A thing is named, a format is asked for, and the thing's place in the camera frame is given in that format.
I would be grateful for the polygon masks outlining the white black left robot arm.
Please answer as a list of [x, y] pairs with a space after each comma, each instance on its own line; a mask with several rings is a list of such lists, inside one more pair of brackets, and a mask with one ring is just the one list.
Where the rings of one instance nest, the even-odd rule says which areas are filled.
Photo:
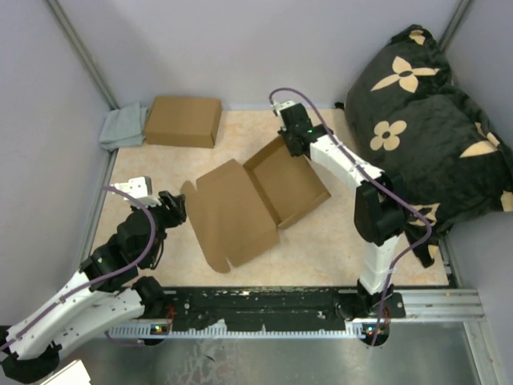
[[164, 313], [163, 287], [139, 272], [160, 263], [167, 231], [187, 220], [186, 198], [154, 194], [145, 176], [103, 189], [122, 197], [131, 212], [57, 294], [21, 322], [2, 327], [1, 368], [8, 379], [36, 383], [96, 335], [133, 318]]

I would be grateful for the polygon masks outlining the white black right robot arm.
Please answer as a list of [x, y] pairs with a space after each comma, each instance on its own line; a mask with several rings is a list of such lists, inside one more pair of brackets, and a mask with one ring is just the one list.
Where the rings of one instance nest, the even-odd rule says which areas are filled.
[[303, 104], [274, 102], [272, 109], [281, 120], [278, 133], [289, 154], [308, 157], [353, 192], [353, 223], [366, 243], [366, 255], [357, 280], [356, 303], [343, 306], [341, 314], [346, 319], [356, 318], [358, 313], [374, 318], [385, 309], [385, 298], [393, 292], [387, 276], [407, 219], [406, 209], [380, 188], [395, 193], [402, 187], [401, 179], [364, 161], [324, 124], [313, 125]]

